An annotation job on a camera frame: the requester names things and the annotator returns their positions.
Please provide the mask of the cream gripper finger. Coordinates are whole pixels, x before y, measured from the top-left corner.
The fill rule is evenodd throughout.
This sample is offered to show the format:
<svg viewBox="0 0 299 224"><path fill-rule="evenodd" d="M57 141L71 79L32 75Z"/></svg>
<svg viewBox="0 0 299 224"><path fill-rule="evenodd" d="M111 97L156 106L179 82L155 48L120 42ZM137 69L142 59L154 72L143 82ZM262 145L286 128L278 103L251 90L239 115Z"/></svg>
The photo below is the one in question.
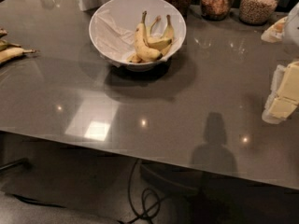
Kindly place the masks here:
<svg viewBox="0 0 299 224"><path fill-rule="evenodd" d="M297 105L285 99L269 98L264 106L262 120L270 124L280 124L290 116Z"/></svg>

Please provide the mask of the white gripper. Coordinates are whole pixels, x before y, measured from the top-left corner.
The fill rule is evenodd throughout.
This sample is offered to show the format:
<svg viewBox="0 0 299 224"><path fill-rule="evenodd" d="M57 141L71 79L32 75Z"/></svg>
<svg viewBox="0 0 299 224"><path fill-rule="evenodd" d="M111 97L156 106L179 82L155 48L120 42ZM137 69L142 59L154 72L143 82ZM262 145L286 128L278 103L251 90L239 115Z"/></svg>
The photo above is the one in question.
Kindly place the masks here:
<svg viewBox="0 0 299 224"><path fill-rule="evenodd" d="M275 22L261 35L261 40L268 43L281 42L287 18ZM271 92L276 96L299 103L299 62L289 63L287 66L278 65L274 72Z"/></svg>

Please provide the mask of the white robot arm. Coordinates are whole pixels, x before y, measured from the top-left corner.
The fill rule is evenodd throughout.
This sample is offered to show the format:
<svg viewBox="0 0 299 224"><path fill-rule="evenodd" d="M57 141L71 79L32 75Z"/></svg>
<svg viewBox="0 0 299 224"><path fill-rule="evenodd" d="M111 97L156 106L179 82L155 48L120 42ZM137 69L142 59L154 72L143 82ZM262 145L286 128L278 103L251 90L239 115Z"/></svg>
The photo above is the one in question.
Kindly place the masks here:
<svg viewBox="0 0 299 224"><path fill-rule="evenodd" d="M285 51L293 57L287 66L277 66L262 113L263 121L280 124L299 106L299 3L286 17L264 31L261 40L281 42Z"/></svg>

